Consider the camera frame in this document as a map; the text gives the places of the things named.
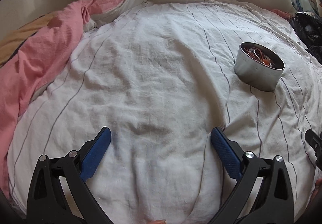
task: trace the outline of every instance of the dark fabric pile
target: dark fabric pile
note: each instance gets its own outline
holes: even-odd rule
[[[307,52],[322,65],[322,18],[298,12],[289,23],[308,47]]]

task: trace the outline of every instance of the silver bolt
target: silver bolt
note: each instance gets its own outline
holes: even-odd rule
[[[276,160],[277,160],[278,162],[282,162],[282,161],[283,161],[283,157],[281,157],[281,156],[276,156]]]
[[[47,156],[46,155],[41,155],[40,157],[39,157],[39,160],[40,161],[45,161],[47,159]]]
[[[76,157],[77,155],[77,151],[71,151],[70,153],[68,153],[68,156],[70,156],[71,158]]]
[[[251,158],[254,157],[254,153],[252,153],[251,151],[247,151],[246,152],[246,157],[249,158],[249,159],[251,159]]]

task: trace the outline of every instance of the blue gripper pad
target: blue gripper pad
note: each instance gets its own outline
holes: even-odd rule
[[[241,161],[234,153],[228,141],[217,128],[211,131],[211,143],[215,148],[223,166],[232,179],[239,181],[242,177]]]
[[[111,131],[109,128],[106,128],[84,157],[82,161],[82,171],[80,173],[81,179],[84,182],[93,177],[100,161],[111,143],[111,138]]]

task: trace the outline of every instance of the white bedsheet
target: white bedsheet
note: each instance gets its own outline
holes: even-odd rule
[[[234,74],[242,41],[285,61],[275,92]],[[220,126],[244,150],[284,157],[302,213],[315,174],[304,134],[321,131],[322,67],[284,19],[233,0],[149,0],[85,34],[70,59],[9,149],[11,194],[23,211],[38,157],[65,156],[107,126],[112,143],[87,184],[114,223],[207,223],[235,185],[208,138]]]

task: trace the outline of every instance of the gray stripe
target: gray stripe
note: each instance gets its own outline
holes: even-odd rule
[[[144,9],[148,4],[149,4],[149,2],[146,2],[145,6],[143,8],[139,9],[139,11],[135,14],[135,16],[132,20],[134,20],[136,18],[137,14],[140,12],[140,10]]]
[[[192,14],[192,16],[194,17],[194,14],[189,10],[188,8],[188,0],[186,0],[186,5],[187,5],[187,10]],[[216,56],[213,54],[213,52],[211,51],[210,49],[210,44],[209,44],[209,41],[208,41],[208,37],[207,37],[207,34],[206,34],[206,30],[200,25],[200,23],[197,21],[197,19],[194,17],[194,20],[198,23],[198,25],[203,29],[203,32],[205,34],[205,37],[206,37],[206,40],[207,40],[207,43],[208,43],[208,48],[209,48],[209,51],[210,53],[212,54],[212,56],[215,58],[215,62],[216,64],[219,66],[220,70],[221,70],[221,73],[223,74],[223,76],[225,77],[227,83],[228,83],[228,89],[229,89],[229,92],[230,92],[230,83],[229,83],[229,80],[228,78],[226,77],[226,74],[223,72],[223,69],[221,68],[221,66],[219,65],[219,63],[217,62],[217,58]],[[227,109],[227,114],[228,114],[228,121],[230,123],[230,115],[229,115],[229,110],[228,110],[228,104],[226,102],[226,109]]]
[[[24,141],[23,141],[23,143],[22,143],[22,146],[21,146],[21,148],[20,148],[20,151],[19,151],[19,153],[18,153],[18,156],[17,156],[17,158],[16,158],[16,160],[15,160],[15,162],[14,162],[14,165],[13,165],[13,188],[12,188],[12,191],[14,191],[14,188],[15,188],[15,185],[16,185],[15,180],[14,180],[14,178],[15,178],[15,176],[16,176],[15,167],[16,167],[17,161],[18,161],[18,159],[19,159],[19,157],[20,157],[21,151],[22,151],[22,149],[23,149],[23,146],[24,146],[25,141],[26,141],[26,139],[27,139],[27,136],[28,136],[28,133],[29,133],[29,130],[30,130],[31,124],[33,123],[33,120],[34,120],[35,116],[37,115],[38,111],[42,108],[42,106],[45,104],[45,102],[47,102],[47,101],[52,97],[53,93],[54,93],[57,89],[61,88],[61,87],[64,85],[64,83],[66,82],[66,79],[67,79],[67,77],[68,77],[68,74],[69,74],[69,72],[70,72],[70,70],[71,70],[71,64],[72,64],[75,60],[77,60],[77,59],[80,57],[81,53],[82,53],[82,52],[84,51],[84,49],[88,46],[88,44],[90,43],[90,41],[89,41],[89,42],[84,46],[84,48],[81,50],[81,52],[78,54],[78,56],[77,56],[75,59],[73,59],[72,61],[70,61],[70,66],[69,66],[68,72],[67,72],[67,74],[66,74],[66,76],[65,76],[65,79],[64,79],[63,83],[62,83],[61,85],[59,85],[57,88],[53,89],[53,91],[51,92],[51,94],[50,94],[50,96],[48,97],[48,99],[47,99],[47,100],[45,100],[45,101],[40,105],[40,107],[36,110],[35,114],[33,115],[32,119],[30,120],[30,124],[29,124],[29,126],[28,126],[26,136],[25,136],[25,138],[24,138]]]
[[[214,7],[215,7],[215,9],[216,9],[216,11],[217,11],[217,13],[219,13],[219,11],[218,11],[218,9],[217,9],[217,6],[215,5],[215,2],[214,2],[214,0],[212,0],[213,1],[213,4],[214,4]],[[206,7],[206,9],[208,10],[208,11],[210,11],[212,14],[214,14],[217,18],[218,18],[218,20],[221,22],[221,24],[223,25],[223,26],[225,26],[226,27],[226,25],[221,21],[221,19],[215,14],[215,13],[213,13],[210,9],[208,9],[208,7],[207,7],[207,5],[206,5],[206,0],[204,0],[204,5],[205,5],[205,7]],[[229,20],[229,22],[231,23],[231,24],[233,24],[237,29],[238,29],[238,27],[230,20],[230,19],[227,19],[227,20]],[[233,30],[234,31],[234,33],[236,33],[236,35],[240,38],[240,40],[241,41],[243,41],[242,39],[241,39],[241,37],[237,34],[237,32],[235,31],[235,30]]]
[[[314,164],[313,164],[313,162],[311,161],[310,156],[309,156],[309,154],[307,153],[306,148],[305,148],[305,143],[304,143],[304,141],[303,141],[303,132],[302,132],[302,131],[299,129],[299,127],[298,127],[298,123],[299,123],[299,121],[300,121],[300,118],[299,118],[299,117],[298,117],[298,115],[296,114],[295,106],[294,106],[294,103],[293,103],[293,100],[292,100],[291,94],[290,94],[290,92],[289,92],[289,88],[286,86],[286,84],[285,84],[285,82],[284,82],[283,78],[281,78],[281,81],[283,82],[283,84],[285,85],[285,87],[286,87],[286,89],[287,89],[287,92],[289,93],[289,97],[290,97],[291,102],[292,102],[292,105],[293,105],[294,113],[295,113],[295,116],[297,117],[297,129],[298,129],[298,130],[299,130],[299,132],[301,133],[301,140],[302,140],[302,143],[303,143],[304,151],[305,151],[305,153],[306,153],[306,155],[307,155],[307,157],[308,157],[308,159],[309,159],[310,163],[312,164],[313,168],[315,169],[315,165],[314,165]]]
[[[114,25],[116,25],[116,24],[117,24],[120,20],[122,20],[125,16],[126,16],[126,14],[125,14],[125,15],[123,15],[123,16],[122,16],[122,18],[120,18],[117,22],[113,21],[113,22],[115,22],[115,23],[114,23]],[[106,32],[108,32],[110,29],[112,29],[112,27],[114,27],[114,25],[111,25],[111,27],[110,27]],[[96,35],[94,35],[94,37],[93,37],[93,38],[91,38],[90,40],[92,40],[92,39],[94,39],[94,38],[96,38],[96,37],[98,37],[98,36],[100,36],[100,35],[102,35],[102,34],[96,34]],[[74,59],[74,60],[72,60],[72,61],[70,62],[70,64],[79,58],[80,54],[81,54],[81,53],[83,52],[83,50],[84,50],[84,49],[89,45],[89,43],[90,43],[90,41],[89,41],[89,42],[86,44],[86,46],[82,49],[82,51],[79,53],[79,55],[77,56],[77,58],[76,58],[76,59]],[[54,90],[51,92],[51,95],[50,95],[50,97],[49,97],[49,98],[51,98],[51,96],[52,96],[52,94],[53,94],[53,92],[54,92],[54,91],[56,91],[57,89],[59,89],[60,87],[62,87],[62,86],[63,86],[63,84],[65,83],[66,78],[67,78],[67,76],[68,76],[68,73],[67,73],[67,75],[66,75],[66,77],[65,77],[65,79],[64,79],[64,82],[63,82],[60,86],[58,86],[56,89],[54,89]],[[28,126],[28,130],[27,130],[26,137],[25,137],[25,139],[24,139],[24,141],[23,141],[23,145],[22,145],[22,147],[21,147],[21,149],[20,149],[20,151],[19,151],[19,155],[18,155],[18,157],[17,157],[17,160],[18,160],[18,158],[19,158],[19,156],[20,156],[21,150],[22,150],[22,148],[23,148],[23,146],[24,146],[24,143],[25,143],[25,140],[26,140],[26,138],[27,138],[27,136],[28,136],[28,132],[29,132],[29,129],[30,129],[30,126],[31,126],[31,124],[32,124],[32,122],[33,122],[34,117],[36,116],[36,114],[38,113],[38,111],[41,109],[41,107],[43,106],[43,104],[44,104],[45,102],[47,102],[48,100],[45,100],[45,101],[41,104],[41,106],[38,108],[38,110],[37,110],[37,111],[36,111],[36,113],[34,114],[33,118],[31,119],[31,121],[30,121],[30,125]]]
[[[264,40],[263,40],[263,38],[262,38],[262,36],[261,36],[258,32],[255,32],[255,33],[257,33],[257,34],[258,34],[258,36],[261,38],[261,40],[262,40],[262,41],[264,41]],[[264,41],[264,42],[265,42],[265,43],[267,43],[269,46],[271,46],[271,47],[276,51],[276,49],[275,49],[275,47],[274,47],[274,46],[272,46],[271,44],[269,44],[267,41]],[[300,88],[300,90],[301,90],[301,93],[302,93],[302,106],[303,106],[303,109],[304,109],[304,116],[305,116],[305,118],[306,118],[306,120],[307,120],[308,124],[310,125],[310,128],[312,128],[311,123],[309,122],[308,118],[306,117],[306,109],[305,109],[305,107],[304,107],[304,94],[303,94],[303,90],[302,90],[302,88],[301,88],[300,84],[298,83],[297,79],[296,79],[296,78],[295,78],[295,76],[293,75],[293,72],[292,72],[291,68],[290,68],[286,63],[285,63],[285,65],[286,65],[286,67],[288,67],[288,68],[289,68],[289,71],[291,72],[291,74],[292,74],[293,78],[296,80],[297,85],[298,85],[298,87],[299,87],[299,88]]]
[[[294,173],[295,173],[295,203],[297,201],[297,174],[296,174],[296,171],[295,171],[295,167],[294,167],[294,164],[292,162],[289,161],[289,144],[286,140],[286,136],[285,136],[285,132],[284,132],[284,127],[283,127],[283,123],[282,123],[282,120],[280,118],[280,114],[282,113],[282,108],[281,106],[277,103],[277,98],[276,98],[276,94],[275,92],[273,92],[274,96],[275,96],[275,102],[276,102],[276,105],[278,105],[278,107],[280,108],[280,112],[278,113],[277,117],[279,118],[280,122],[281,122],[281,126],[282,126],[282,132],[283,132],[283,136],[284,136],[284,140],[286,142],[286,148],[287,148],[287,161],[292,164],[293,166],[293,170],[294,170]]]
[[[234,59],[234,63],[235,63],[235,57],[234,57],[234,54],[232,54],[232,51],[231,51],[231,49],[230,49],[230,47],[229,47],[229,45],[228,45],[228,43],[227,43],[227,41],[226,41],[226,39],[225,39],[225,37],[223,36],[223,34],[222,34],[222,32],[220,31],[220,29],[218,28],[218,27],[216,27],[215,25],[213,25],[210,21],[209,21],[209,19],[207,18],[207,16],[200,10],[200,9],[198,9],[198,11],[200,11],[205,17],[206,17],[206,19],[207,19],[207,21],[213,26],[213,27],[215,27],[218,31],[219,31],[219,33],[220,33],[220,35],[223,37],[223,40],[225,41],[225,43],[226,43],[226,45],[227,45],[227,47],[228,47],[228,49],[229,49],[229,51],[230,51],[230,53],[231,53],[231,55],[232,55],[232,58]]]
[[[256,97],[256,99],[257,99],[257,136],[258,136],[258,139],[260,140],[260,153],[261,153],[261,146],[262,146],[262,144],[263,144],[263,142],[262,142],[262,140],[261,140],[261,138],[260,138],[260,132],[259,132],[259,128],[258,128],[258,124],[259,124],[259,118],[258,118],[258,113],[259,113],[259,110],[260,110],[260,100],[258,99],[258,97],[252,92],[252,87],[251,86],[249,86],[250,87],[250,92],[251,92],[251,94],[253,94],[255,97]]]
[[[129,22],[127,22],[122,28],[120,28],[120,30],[122,30]],[[94,59],[95,59],[95,57],[96,57],[96,54],[97,54],[97,52],[101,49],[101,47],[103,46],[103,43],[110,37],[111,35],[109,35],[106,39],[104,39],[103,41],[102,41],[102,43],[101,43],[101,45],[99,46],[99,48],[97,49],[97,51],[95,52],[95,54],[94,54],[94,57],[93,57],[93,59],[92,59],[92,61],[91,61],[91,63],[90,63],[90,66],[89,66],[89,68],[84,72],[84,75],[83,75],[83,80],[82,80],[82,83],[81,83],[81,86],[80,86],[80,88],[77,90],[77,92],[68,100],[68,102],[65,104],[65,106],[63,107],[63,109],[61,110],[61,112],[59,113],[59,115],[56,117],[56,119],[55,119],[55,121],[54,121],[54,123],[53,123],[53,125],[52,125],[52,127],[51,127],[51,129],[50,129],[50,132],[49,132],[49,135],[48,135],[48,138],[47,138],[47,141],[46,141],[46,144],[45,144],[45,147],[44,147],[44,149],[43,149],[43,153],[45,153],[45,150],[46,150],[46,148],[47,148],[47,145],[48,145],[48,142],[49,142],[49,140],[50,140],[50,136],[51,136],[51,133],[52,133],[52,131],[53,131],[53,128],[54,128],[54,125],[56,124],[56,122],[57,122],[57,120],[58,120],[58,118],[60,117],[60,115],[62,114],[62,112],[65,110],[65,108],[67,107],[67,105],[69,104],[69,102],[79,93],[79,91],[80,91],[80,89],[82,88],[82,86],[83,86],[83,84],[84,84],[84,80],[85,80],[85,75],[86,75],[86,73],[90,70],[90,68],[91,68],[91,66],[92,66],[92,64],[93,64],[93,62],[94,62]]]

